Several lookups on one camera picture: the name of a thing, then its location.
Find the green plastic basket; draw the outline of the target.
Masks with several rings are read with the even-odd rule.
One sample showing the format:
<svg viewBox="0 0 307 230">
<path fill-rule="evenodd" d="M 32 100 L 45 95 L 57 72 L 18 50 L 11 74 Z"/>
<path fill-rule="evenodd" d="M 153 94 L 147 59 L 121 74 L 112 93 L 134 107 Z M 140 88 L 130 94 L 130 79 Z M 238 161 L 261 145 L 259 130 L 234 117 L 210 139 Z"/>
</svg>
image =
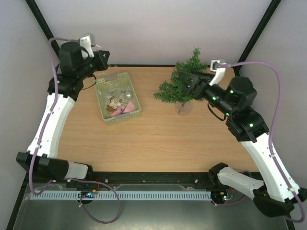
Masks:
<svg viewBox="0 0 307 230">
<path fill-rule="evenodd" d="M 141 115 L 141 106 L 127 72 L 98 78 L 95 91 L 106 124 L 113 125 Z"/>
</svg>

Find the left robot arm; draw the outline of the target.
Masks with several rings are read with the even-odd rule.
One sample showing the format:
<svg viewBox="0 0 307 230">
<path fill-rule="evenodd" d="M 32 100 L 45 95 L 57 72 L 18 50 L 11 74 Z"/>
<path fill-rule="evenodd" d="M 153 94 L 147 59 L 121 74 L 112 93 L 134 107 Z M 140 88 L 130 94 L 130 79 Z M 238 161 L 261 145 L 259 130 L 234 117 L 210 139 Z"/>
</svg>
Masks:
<svg viewBox="0 0 307 230">
<path fill-rule="evenodd" d="M 106 70 L 109 56 L 109 51 L 93 51 L 91 45 L 78 42 L 61 45 L 56 78 L 49 82 L 47 104 L 38 131 L 27 151 L 16 156 L 16 161 L 30 175 L 53 180 L 84 179 L 91 171 L 87 164 L 58 159 L 58 146 L 67 117 L 83 89 L 83 81 L 96 71 Z"/>
</svg>

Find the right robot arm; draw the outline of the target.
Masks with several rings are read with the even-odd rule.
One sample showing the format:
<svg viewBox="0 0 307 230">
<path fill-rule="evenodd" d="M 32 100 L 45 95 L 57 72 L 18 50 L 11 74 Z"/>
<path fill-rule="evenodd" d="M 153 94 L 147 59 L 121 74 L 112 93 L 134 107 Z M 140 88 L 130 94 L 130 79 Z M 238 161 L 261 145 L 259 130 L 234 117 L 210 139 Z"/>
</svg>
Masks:
<svg viewBox="0 0 307 230">
<path fill-rule="evenodd" d="M 180 72 L 186 93 L 195 100 L 204 99 L 209 109 L 224 114 L 228 130 L 248 151 L 262 180 L 248 177 L 225 163 L 209 169 L 213 187 L 229 186 L 253 200 L 257 209 L 267 217 L 280 217 L 294 210 L 294 204 L 307 199 L 306 189 L 300 187 L 284 168 L 273 146 L 269 145 L 269 128 L 251 104 L 257 95 L 247 77 L 236 76 L 226 89 L 218 83 L 222 73 Z"/>
</svg>

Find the small green christmas tree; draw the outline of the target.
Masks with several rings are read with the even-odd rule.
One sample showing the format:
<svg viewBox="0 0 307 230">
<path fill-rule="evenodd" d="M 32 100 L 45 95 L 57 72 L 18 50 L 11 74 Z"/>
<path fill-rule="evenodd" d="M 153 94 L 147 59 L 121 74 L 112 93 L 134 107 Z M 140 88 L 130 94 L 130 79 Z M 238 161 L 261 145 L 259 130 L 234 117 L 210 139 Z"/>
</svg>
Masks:
<svg viewBox="0 0 307 230">
<path fill-rule="evenodd" d="M 194 48 L 191 57 L 185 61 L 178 61 L 171 73 L 169 81 L 164 81 L 159 85 L 158 91 L 153 94 L 154 99 L 166 104 L 174 104 L 176 113 L 181 116 L 187 115 L 191 110 L 191 95 L 187 95 L 186 89 L 182 84 L 179 72 L 207 72 L 207 64 L 200 59 L 201 51 Z"/>
</svg>

